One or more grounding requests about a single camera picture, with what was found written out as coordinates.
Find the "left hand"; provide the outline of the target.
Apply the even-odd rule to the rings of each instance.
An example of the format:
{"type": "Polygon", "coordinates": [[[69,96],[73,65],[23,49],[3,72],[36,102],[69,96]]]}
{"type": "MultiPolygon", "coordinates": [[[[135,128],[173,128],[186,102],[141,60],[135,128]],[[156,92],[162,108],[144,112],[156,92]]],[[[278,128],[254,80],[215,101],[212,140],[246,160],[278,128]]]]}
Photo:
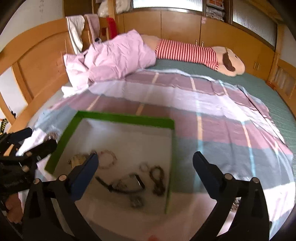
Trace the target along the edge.
{"type": "Polygon", "coordinates": [[[5,206],[8,210],[6,215],[7,219],[11,223],[19,223],[23,217],[23,210],[19,195],[15,193],[9,196],[5,202],[5,206]]]}

